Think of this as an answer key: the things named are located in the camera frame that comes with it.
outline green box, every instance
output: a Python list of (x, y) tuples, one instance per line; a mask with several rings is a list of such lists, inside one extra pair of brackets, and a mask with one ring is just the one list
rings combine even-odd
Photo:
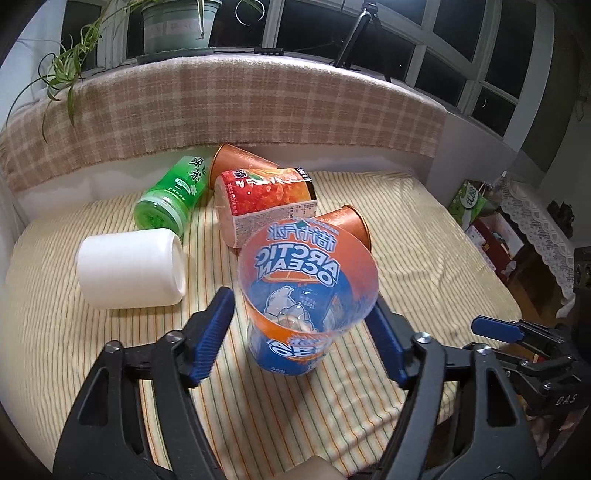
[(464, 231), (468, 230), (486, 205), (486, 198), (481, 190), (481, 181), (465, 180), (447, 209)]

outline plant pot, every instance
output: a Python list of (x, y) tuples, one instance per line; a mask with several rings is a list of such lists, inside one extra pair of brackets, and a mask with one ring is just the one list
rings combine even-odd
[(196, 0), (164, 0), (142, 10), (146, 55), (209, 46), (213, 19), (221, 0), (204, 0), (203, 38)]

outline red snack cup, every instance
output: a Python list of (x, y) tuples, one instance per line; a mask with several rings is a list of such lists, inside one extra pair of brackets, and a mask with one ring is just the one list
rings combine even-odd
[(312, 180), (301, 168), (224, 171), (214, 192), (220, 233), (233, 248), (242, 248), (269, 223), (313, 217), (318, 204)]

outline window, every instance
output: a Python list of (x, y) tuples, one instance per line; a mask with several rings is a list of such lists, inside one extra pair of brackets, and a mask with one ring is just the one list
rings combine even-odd
[(129, 14), (125, 58), (134, 59), (144, 54), (144, 16), (140, 9)]
[[(77, 41), (80, 27), (95, 20), (101, 7), (108, 5), (107, 13), (115, 13), (128, 1), (68, 0), (64, 40), (71, 34)], [(254, 1), (264, 8), (264, 15), (240, 0), (222, 1), (213, 20), (210, 47), (229, 51), (281, 47), (286, 56), (331, 63), (363, 4), (363, 0)], [(554, 35), (554, 12), (547, 0), (378, 0), (377, 5), (384, 36), (370, 22), (351, 52), (351, 69), (385, 74), (385, 50), (393, 79), (471, 116), (519, 149), (529, 128), (524, 125), (531, 125), (535, 117), (550, 68), (548, 39)], [(141, 10), (129, 18), (115, 13), (85, 62), (87, 74), (142, 56), (143, 23)], [(540, 85), (542, 92), (532, 97), (530, 92), (538, 92)]]
[[(61, 26), (61, 44), (70, 48), (80, 42), (80, 29), (85, 25), (96, 21), (100, 16), (100, 6), (75, 2), (70, 0), (66, 4), (64, 23)], [(90, 70), (97, 67), (96, 48), (86, 55), (82, 63), (82, 70)]]
[(441, 0), (433, 33), (474, 59), (486, 0)]
[(240, 0), (223, 0), (213, 21), (210, 47), (258, 47), (262, 43), (269, 0), (260, 0), (265, 15)]
[(483, 88), (480, 91), (472, 116), (500, 136), (503, 136), (507, 131), (514, 111), (515, 105), (513, 103)]
[(486, 81), (519, 98), (534, 44), (535, 4), (503, 2), (499, 32)]
[(378, 3), (420, 25), (427, 0), (379, 0)]
[(457, 106), (466, 79), (432, 54), (426, 53), (415, 86)]
[[(287, 52), (334, 60), (354, 22), (355, 17), (337, 10), (297, 0), (285, 0), (277, 46)], [(389, 31), (385, 31), (385, 36), (390, 75), (404, 80), (414, 45)], [(370, 22), (359, 38), (350, 60), (353, 68), (358, 66), (384, 74), (382, 50), (374, 23)]]

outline lace tablecloth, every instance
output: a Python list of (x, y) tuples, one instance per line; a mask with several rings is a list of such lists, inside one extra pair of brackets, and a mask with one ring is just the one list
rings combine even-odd
[(566, 317), (574, 306), (574, 248), (570, 240), (531, 186), (508, 180), (502, 186), (501, 197), (501, 208), (519, 226), (560, 286), (566, 301), (556, 317)]

